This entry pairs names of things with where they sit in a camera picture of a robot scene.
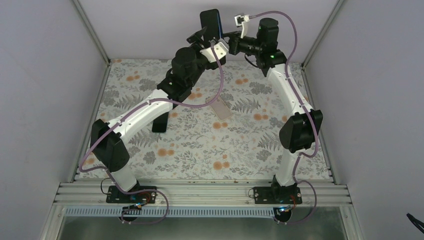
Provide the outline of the black phone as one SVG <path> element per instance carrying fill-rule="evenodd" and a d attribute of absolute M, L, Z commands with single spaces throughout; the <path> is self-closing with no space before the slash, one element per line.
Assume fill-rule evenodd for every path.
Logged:
<path fill-rule="evenodd" d="M 199 14 L 201 28 L 206 28 L 203 39 L 205 41 L 212 41 L 214 39 L 221 39 L 223 35 L 222 23 L 220 12 L 218 9 L 209 9 L 202 11 Z"/>

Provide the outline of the beige phone case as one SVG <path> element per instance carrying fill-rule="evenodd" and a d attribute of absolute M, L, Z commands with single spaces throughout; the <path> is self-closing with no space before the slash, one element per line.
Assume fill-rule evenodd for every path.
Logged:
<path fill-rule="evenodd" d="M 214 102 L 212 102 L 209 107 L 220 121 L 224 121 L 233 115 L 229 107 L 220 96 Z"/>

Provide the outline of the black smartphone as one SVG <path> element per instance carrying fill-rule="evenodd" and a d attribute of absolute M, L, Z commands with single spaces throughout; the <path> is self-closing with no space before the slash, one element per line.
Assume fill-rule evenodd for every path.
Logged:
<path fill-rule="evenodd" d="M 169 118 L 169 112 L 166 112 L 152 122 L 152 129 L 151 131 L 153 133 L 165 133 L 167 131 L 168 126 L 168 118 Z"/>

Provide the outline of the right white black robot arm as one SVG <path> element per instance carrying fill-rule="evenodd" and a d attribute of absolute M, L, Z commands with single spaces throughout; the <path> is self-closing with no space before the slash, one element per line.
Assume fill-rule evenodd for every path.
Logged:
<path fill-rule="evenodd" d="M 248 37 L 249 20 L 248 15 L 235 16 L 235 25 L 241 30 L 226 33 L 225 37 L 229 38 L 230 54 L 243 53 L 255 57 L 257 68 L 271 82 L 284 109 L 290 114 L 278 134 L 284 148 L 283 159 L 270 187 L 272 200 L 282 204 L 297 190 L 295 169 L 300 156 L 317 142 L 323 114 L 313 109 L 293 80 L 288 60 L 278 49 L 278 21 L 268 17 L 261 19 L 256 37 Z"/>

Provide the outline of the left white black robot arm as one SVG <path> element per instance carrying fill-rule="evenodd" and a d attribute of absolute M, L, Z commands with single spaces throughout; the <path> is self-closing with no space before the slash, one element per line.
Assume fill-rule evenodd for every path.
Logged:
<path fill-rule="evenodd" d="M 206 28 L 191 35 L 188 47 L 182 47 L 171 60 L 171 68 L 156 89 L 127 112 L 109 121 L 96 120 L 91 127 L 89 153 L 102 162 L 110 179 L 119 189 L 119 196 L 131 203 L 139 197 L 135 175 L 128 167 L 130 155 L 125 144 L 150 122 L 164 117 L 177 106 L 194 108 L 184 103 L 200 76 L 206 70 L 219 69 L 221 92 L 224 86 L 225 57 L 228 43 L 220 38 L 204 39 Z"/>

